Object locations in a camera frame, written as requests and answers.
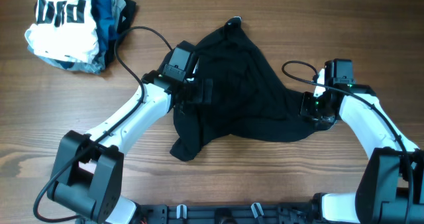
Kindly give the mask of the black polo shirt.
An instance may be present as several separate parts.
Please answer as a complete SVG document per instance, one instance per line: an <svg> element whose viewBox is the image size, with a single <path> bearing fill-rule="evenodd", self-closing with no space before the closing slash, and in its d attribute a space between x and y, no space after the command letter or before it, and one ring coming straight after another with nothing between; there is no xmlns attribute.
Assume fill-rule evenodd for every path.
<svg viewBox="0 0 424 224"><path fill-rule="evenodd" d="M194 77L213 80L212 102L174 108L179 137L170 154L178 160L193 160L205 145L227 135L295 142L324 131L299 116L303 94L284 86L241 25L233 17L195 46Z"/></svg>

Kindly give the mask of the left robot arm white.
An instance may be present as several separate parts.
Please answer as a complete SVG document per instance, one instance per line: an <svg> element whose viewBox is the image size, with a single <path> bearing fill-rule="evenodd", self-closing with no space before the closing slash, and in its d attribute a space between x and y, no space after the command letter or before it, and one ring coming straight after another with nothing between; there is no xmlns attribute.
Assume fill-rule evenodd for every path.
<svg viewBox="0 0 424 224"><path fill-rule="evenodd" d="M42 194L92 223L142 223L139 204L121 195L125 155L176 104L211 100L210 79L176 78L155 70L138 80L134 95L110 118L85 134L60 141Z"/></svg>

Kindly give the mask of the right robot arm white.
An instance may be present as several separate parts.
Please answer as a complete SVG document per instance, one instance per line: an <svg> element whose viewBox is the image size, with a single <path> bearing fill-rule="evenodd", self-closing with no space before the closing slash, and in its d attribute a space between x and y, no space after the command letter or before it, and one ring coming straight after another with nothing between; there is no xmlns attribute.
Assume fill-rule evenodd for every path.
<svg viewBox="0 0 424 224"><path fill-rule="evenodd" d="M321 130L345 122L368 164L354 193L321 194L316 219L329 223L422 223L423 150L406 138L367 85L320 86L303 95L301 116Z"/></svg>

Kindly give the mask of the light grey-blue folded garment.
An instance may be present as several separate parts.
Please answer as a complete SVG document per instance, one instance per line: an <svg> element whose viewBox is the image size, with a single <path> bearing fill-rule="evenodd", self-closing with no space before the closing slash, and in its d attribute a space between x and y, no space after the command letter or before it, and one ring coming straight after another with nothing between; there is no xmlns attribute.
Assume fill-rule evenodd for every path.
<svg viewBox="0 0 424 224"><path fill-rule="evenodd" d="M126 0L37 0L27 48L51 66L100 74L126 6Z"/></svg>

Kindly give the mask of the black folded garment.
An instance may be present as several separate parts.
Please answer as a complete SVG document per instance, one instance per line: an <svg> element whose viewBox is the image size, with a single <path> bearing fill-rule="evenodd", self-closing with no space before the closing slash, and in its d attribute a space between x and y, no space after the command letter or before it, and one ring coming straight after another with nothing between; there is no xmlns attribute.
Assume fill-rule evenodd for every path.
<svg viewBox="0 0 424 224"><path fill-rule="evenodd" d="M125 30L131 27L136 11L136 2L133 0L115 0L115 19L116 34L109 41L109 49L104 55L105 66L108 66L115 58L113 48L117 37Z"/></svg>

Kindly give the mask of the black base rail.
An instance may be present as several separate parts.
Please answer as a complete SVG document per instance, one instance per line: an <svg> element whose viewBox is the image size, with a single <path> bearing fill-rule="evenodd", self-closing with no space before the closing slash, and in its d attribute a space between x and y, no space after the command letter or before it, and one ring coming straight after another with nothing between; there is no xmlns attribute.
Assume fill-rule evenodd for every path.
<svg viewBox="0 0 424 224"><path fill-rule="evenodd" d="M266 205L141 205L136 209L131 223L138 224L208 224L275 223L302 224L321 223L317 212L308 203L280 203Z"/></svg>

